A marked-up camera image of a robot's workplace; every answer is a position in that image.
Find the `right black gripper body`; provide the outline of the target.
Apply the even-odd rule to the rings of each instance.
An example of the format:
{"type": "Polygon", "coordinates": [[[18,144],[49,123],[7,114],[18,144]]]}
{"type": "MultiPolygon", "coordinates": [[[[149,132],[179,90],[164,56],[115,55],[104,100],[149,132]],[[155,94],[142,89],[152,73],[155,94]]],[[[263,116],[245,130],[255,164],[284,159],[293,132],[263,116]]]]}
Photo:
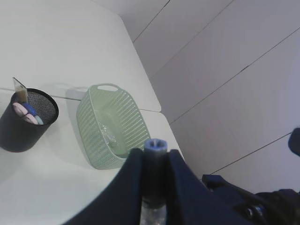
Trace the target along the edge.
{"type": "Polygon", "coordinates": [[[300,194],[292,189],[253,194],[220,175],[203,175],[208,190],[254,225],[298,225],[300,194]]]}

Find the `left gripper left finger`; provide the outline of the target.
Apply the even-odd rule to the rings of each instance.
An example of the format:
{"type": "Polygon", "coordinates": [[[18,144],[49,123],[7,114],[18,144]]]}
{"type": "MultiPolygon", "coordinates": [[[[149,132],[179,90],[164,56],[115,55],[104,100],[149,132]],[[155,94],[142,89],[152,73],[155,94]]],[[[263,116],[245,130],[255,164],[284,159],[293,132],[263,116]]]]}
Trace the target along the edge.
{"type": "Polygon", "coordinates": [[[138,225],[142,204],[143,151],[132,149],[112,182],[66,225],[138,225]]]}

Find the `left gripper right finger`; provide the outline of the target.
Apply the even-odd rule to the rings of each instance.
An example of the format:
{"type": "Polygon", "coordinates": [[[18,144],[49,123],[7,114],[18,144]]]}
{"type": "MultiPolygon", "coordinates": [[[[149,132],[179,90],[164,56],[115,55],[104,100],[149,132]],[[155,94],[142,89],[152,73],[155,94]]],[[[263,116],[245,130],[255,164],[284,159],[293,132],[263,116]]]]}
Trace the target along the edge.
{"type": "Polygon", "coordinates": [[[167,225],[250,225],[212,194],[193,174],[178,150],[166,156],[167,225]]]}

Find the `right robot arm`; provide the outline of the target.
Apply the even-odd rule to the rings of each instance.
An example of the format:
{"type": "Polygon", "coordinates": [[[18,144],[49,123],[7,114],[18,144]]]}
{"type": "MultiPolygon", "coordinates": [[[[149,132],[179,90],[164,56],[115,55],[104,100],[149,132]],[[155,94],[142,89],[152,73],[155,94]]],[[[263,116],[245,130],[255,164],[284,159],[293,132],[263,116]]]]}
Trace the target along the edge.
{"type": "Polygon", "coordinates": [[[298,225],[300,129],[202,180],[209,225],[298,225]]]}

